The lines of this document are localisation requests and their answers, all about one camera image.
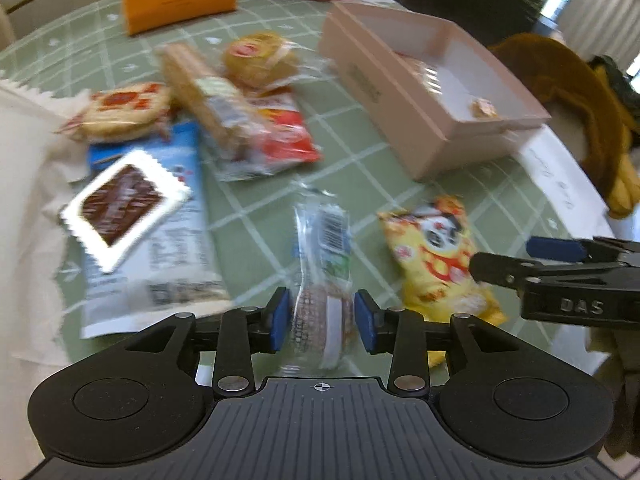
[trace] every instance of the blue snack package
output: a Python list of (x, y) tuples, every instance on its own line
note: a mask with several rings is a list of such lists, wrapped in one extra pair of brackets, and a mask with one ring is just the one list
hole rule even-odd
[(188, 202), (135, 246), (112, 274), (84, 256), (86, 297), (82, 338), (138, 332), (176, 312), (208, 316), (232, 306), (207, 233), (207, 214), (198, 157), (198, 126), (176, 124), (172, 140), (158, 136), (125, 144), (94, 145), (93, 171), (141, 148), (191, 188)]

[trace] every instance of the grid patterned tablecloth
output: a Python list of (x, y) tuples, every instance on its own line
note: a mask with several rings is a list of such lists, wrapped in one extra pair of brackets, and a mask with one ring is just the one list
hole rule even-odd
[[(304, 0), (238, 0), (238, 10), (128, 38), (120, 0), (102, 0), (49, 23), (0, 54), (0, 69), (12, 78), (57, 96), (82, 89), (101, 90), (141, 80), (161, 80), (154, 47), (187, 40), (203, 52), (244, 34), (270, 28), (315, 48), (329, 4)], [(524, 256), (534, 235), (565, 237), (566, 229), (543, 193), (512, 158), (451, 171), (425, 185), (412, 182), (365, 111), (326, 77), (295, 88), (306, 123), (324, 161), (271, 178), (225, 184), (209, 171), (210, 233), (226, 286), (237, 304), (264, 304), (270, 292), (287, 283), (292, 256), (292, 178), (338, 194), (351, 215), (353, 281), (383, 306), (399, 303), (401, 276), (386, 248), (375, 213), (411, 207), (438, 193), (459, 195), (466, 206), (479, 249)], [(207, 155), (204, 163), (210, 165)], [(72, 360), (103, 348), (112, 339), (80, 340), (79, 307), (84, 279), (81, 253), (70, 240), (58, 281), (67, 307), (62, 337)], [(524, 321), (511, 291), (496, 289), (510, 320), (505, 327), (540, 348), (548, 348), (554, 327)], [(340, 373), (386, 374), (388, 358), (354, 349), (350, 370)], [(270, 364), (261, 365), (266, 370)]]

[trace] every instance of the pink box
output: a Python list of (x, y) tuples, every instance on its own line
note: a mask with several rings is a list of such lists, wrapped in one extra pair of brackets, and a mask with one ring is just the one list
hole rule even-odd
[[(412, 178), (516, 151), (549, 114), (484, 46), (453, 22), (408, 10), (335, 3), (319, 43)], [(437, 69), (429, 92), (396, 52)], [(498, 118), (474, 118), (484, 98)]]

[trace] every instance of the corrugated wall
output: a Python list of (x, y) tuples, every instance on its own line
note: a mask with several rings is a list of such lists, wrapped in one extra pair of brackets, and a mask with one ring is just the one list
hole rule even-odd
[(624, 71), (640, 52), (640, 0), (571, 0), (558, 25), (583, 59), (607, 54)]

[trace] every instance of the ribbed gray plate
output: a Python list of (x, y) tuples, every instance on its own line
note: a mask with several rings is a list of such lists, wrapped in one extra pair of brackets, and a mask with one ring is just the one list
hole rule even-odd
[(442, 429), (428, 405), (375, 379), (268, 379), (222, 400), (182, 447), (126, 467), (49, 460), (32, 480), (610, 480), (585, 458), (530, 468), (484, 458)]

